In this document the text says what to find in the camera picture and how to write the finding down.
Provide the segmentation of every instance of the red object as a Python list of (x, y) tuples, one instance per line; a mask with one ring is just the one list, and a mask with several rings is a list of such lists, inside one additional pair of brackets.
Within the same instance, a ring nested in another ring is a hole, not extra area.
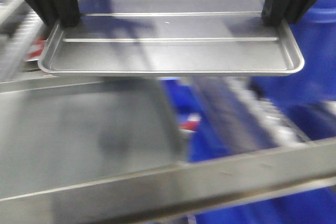
[(27, 60), (38, 58), (44, 49), (45, 40), (43, 37), (38, 37), (30, 47)]
[(199, 124), (199, 121), (187, 121), (180, 124), (180, 128), (189, 131), (196, 131)]

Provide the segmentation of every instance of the blue plastic container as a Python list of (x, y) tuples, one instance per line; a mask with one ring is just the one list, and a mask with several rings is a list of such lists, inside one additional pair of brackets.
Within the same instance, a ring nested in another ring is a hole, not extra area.
[(288, 108), (336, 99), (336, 0), (318, 0), (291, 29), (305, 58), (287, 77), (254, 77), (278, 106)]

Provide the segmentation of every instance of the stainless steel surface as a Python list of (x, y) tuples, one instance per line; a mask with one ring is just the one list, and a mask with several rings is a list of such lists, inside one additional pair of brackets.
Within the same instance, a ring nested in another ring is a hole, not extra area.
[(101, 76), (285, 75), (303, 67), (288, 27), (266, 27), (264, 0), (79, 0), (39, 66)]
[(3, 49), (0, 58), (1, 82), (10, 80), (16, 74), (17, 68), (43, 27), (42, 20), (35, 12), (30, 11)]
[(183, 159), (184, 143), (156, 80), (0, 83), (0, 198)]
[(336, 184), (335, 152), (319, 140), (3, 198), (0, 221), (123, 224), (278, 197)]

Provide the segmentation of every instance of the metal rail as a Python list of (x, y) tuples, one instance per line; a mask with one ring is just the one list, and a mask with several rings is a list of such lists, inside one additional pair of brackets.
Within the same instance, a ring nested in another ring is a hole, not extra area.
[(0, 222), (138, 223), (279, 197), (335, 185), (335, 153), (331, 138), (4, 198)]

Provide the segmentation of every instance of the baking sheet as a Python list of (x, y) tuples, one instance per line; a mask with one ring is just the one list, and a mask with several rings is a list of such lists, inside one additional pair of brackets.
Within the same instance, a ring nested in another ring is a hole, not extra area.
[(79, 0), (39, 66), (101, 76), (286, 75), (303, 57), (286, 24), (266, 27), (264, 0)]
[(0, 107), (0, 201), (184, 158), (155, 80), (0, 83)]

